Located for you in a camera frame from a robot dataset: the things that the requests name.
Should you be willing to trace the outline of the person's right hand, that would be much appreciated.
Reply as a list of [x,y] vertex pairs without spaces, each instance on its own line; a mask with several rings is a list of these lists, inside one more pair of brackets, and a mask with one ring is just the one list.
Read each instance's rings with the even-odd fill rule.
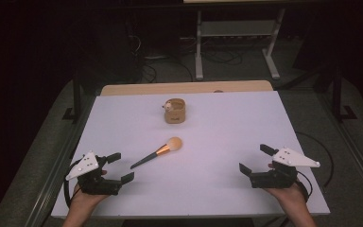
[[289,188],[265,188],[265,191],[279,202],[286,213],[307,209],[304,193],[297,183]]

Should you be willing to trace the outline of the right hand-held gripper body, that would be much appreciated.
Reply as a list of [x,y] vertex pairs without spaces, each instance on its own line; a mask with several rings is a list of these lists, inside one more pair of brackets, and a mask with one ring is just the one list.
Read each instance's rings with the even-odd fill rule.
[[320,167],[314,161],[291,148],[279,148],[270,156],[272,169],[267,172],[254,172],[250,175],[253,188],[289,188],[297,180],[298,166]]

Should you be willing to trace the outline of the round wooden brush holder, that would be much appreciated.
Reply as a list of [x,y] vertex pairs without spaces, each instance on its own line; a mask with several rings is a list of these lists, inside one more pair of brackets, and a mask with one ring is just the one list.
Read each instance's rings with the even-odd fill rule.
[[167,124],[181,124],[185,121],[186,104],[181,98],[170,98],[163,105],[164,120]]

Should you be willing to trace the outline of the white metal stand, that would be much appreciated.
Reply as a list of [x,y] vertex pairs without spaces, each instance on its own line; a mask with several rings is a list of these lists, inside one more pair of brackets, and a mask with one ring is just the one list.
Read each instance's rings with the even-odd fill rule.
[[248,20],[248,21],[202,21],[201,12],[198,12],[195,74],[197,80],[203,80],[203,65],[201,56],[202,38],[214,37],[249,37],[269,36],[267,48],[262,49],[264,60],[271,77],[275,80],[281,76],[272,58],[273,48],[276,44],[280,28],[285,16],[285,9],[280,9],[273,20]]

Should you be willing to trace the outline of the wooden table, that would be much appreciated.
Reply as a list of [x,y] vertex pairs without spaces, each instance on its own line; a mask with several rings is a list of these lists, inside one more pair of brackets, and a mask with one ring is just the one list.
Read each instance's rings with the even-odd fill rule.
[[237,80],[106,85],[103,87],[100,94],[102,96],[134,96],[228,92],[268,92],[272,90],[273,87],[267,80]]

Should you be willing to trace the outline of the black metal stand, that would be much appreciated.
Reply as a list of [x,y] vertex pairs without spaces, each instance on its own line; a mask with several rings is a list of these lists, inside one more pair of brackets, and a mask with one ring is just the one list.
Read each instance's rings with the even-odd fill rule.
[[333,77],[333,94],[332,94],[332,113],[338,122],[343,122],[346,119],[356,119],[356,115],[350,106],[341,105],[342,91],[342,74],[339,67],[336,67],[336,72]]
[[73,75],[73,106],[71,108],[67,108],[62,119],[63,120],[72,120],[73,123],[77,123],[80,117],[81,110],[81,88],[79,82],[78,72]]

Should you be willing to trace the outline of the white board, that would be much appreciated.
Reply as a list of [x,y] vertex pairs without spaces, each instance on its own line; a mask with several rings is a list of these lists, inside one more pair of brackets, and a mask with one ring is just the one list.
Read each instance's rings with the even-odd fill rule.
[[[265,172],[270,156],[259,148],[301,145],[277,92],[183,94],[186,119],[167,124],[167,95],[100,96],[74,157],[92,150],[121,153],[105,168],[110,179],[134,173],[118,195],[101,202],[98,218],[214,218],[280,215],[282,209],[239,170]],[[130,167],[180,137],[182,147]]]

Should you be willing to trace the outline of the metal frame rail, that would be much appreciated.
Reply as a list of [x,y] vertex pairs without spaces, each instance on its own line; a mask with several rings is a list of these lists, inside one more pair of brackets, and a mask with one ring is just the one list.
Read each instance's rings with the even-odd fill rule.
[[77,123],[73,123],[72,120],[62,119],[66,109],[73,106],[73,95],[69,98],[69,103],[60,102],[60,108],[54,109],[57,115],[48,115],[48,125],[42,126],[39,133],[42,142],[31,150],[36,158],[31,160],[30,172],[43,184],[38,187],[37,198],[27,215],[25,227],[43,227],[49,218],[95,102],[94,96],[81,96],[80,117]]
[[326,111],[329,119],[332,121],[334,127],[337,129],[338,134],[344,141],[347,150],[351,153],[354,158],[354,164],[359,172],[359,175],[363,179],[363,155],[359,149],[359,147],[354,142],[354,139],[347,131],[342,120],[338,120],[337,117],[332,113],[331,103],[327,100],[325,95],[317,94],[317,98],[320,101],[320,104],[324,111]]

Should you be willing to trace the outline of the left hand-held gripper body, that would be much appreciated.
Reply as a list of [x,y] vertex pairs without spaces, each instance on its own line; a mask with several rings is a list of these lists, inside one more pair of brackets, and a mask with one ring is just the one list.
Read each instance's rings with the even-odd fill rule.
[[97,156],[90,150],[75,161],[67,175],[66,181],[78,179],[78,185],[83,193],[90,195],[117,195],[122,187],[119,180],[106,180],[102,176],[103,166],[107,164],[108,156]]

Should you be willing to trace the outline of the makeup brush with black handle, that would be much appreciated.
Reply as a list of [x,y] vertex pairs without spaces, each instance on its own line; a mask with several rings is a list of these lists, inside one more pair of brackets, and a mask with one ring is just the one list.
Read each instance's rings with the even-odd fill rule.
[[150,153],[148,156],[144,157],[140,161],[133,164],[130,168],[134,169],[150,160],[157,158],[158,156],[167,154],[170,151],[176,151],[182,148],[182,140],[180,137],[171,137],[167,142],[158,148],[156,151]]

